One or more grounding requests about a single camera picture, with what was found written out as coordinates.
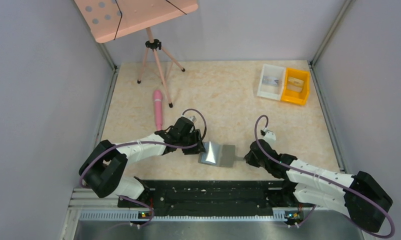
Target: pink tripod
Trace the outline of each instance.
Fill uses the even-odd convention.
[[[168,92],[167,83],[166,83],[165,78],[164,78],[164,73],[162,72],[161,62],[160,62],[160,59],[158,57],[158,50],[157,49],[162,50],[181,69],[182,72],[185,72],[186,70],[173,57],[173,55],[171,55],[171,53],[165,47],[162,46],[161,42],[158,39],[154,39],[154,36],[152,35],[152,31],[151,31],[150,27],[146,28],[146,32],[147,32],[147,36],[149,37],[149,41],[147,41],[145,43],[146,50],[144,51],[143,65],[141,66],[141,70],[140,70],[140,74],[139,74],[138,79],[137,79],[137,83],[140,84],[142,82],[142,75],[143,75],[143,72],[145,72],[146,58],[148,57],[148,51],[149,51],[149,49],[152,49],[153,55],[155,56],[156,65],[157,65],[158,70],[159,70],[159,76],[161,78],[163,88],[165,89],[165,95],[166,95],[166,99],[168,100],[168,105],[169,105],[170,108],[172,108],[173,107],[173,101],[171,101],[170,93]]]

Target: pink bottle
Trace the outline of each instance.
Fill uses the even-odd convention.
[[[153,102],[155,104],[155,123],[156,130],[162,130],[162,92],[155,90],[153,92]]]

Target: pink board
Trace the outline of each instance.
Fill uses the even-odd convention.
[[[74,0],[98,43],[115,37],[120,11],[122,20],[116,38],[184,15],[166,0]],[[185,13],[198,9],[198,0],[169,0]]]

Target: gray floor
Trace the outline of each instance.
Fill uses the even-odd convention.
[[[276,222],[152,222],[137,230],[117,222],[80,221],[74,240],[361,240],[357,228],[341,214],[317,210],[301,228]]]

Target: robotic arm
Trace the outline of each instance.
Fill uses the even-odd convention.
[[[385,215],[366,200],[338,186],[363,194],[388,212],[393,201],[371,175],[363,171],[357,175],[331,172],[312,166],[293,155],[277,154],[273,149],[275,134],[264,128],[261,135],[263,138],[258,143],[263,150],[287,167],[267,157],[257,141],[250,145],[250,151],[244,159],[247,164],[262,167],[274,177],[284,179],[284,192],[292,193],[286,196],[289,205],[309,203],[323,206],[347,216],[368,232],[377,233],[380,230]]]
[[[135,162],[174,152],[178,147],[182,147],[185,155],[205,152],[203,137],[200,130],[195,129],[195,121],[193,116],[189,118],[182,116],[167,130],[159,130],[145,138],[125,144],[115,145],[103,140],[78,173],[99,198],[124,195],[137,199],[147,187],[139,179],[123,176],[124,170]],[[102,153],[103,158],[96,159]]]

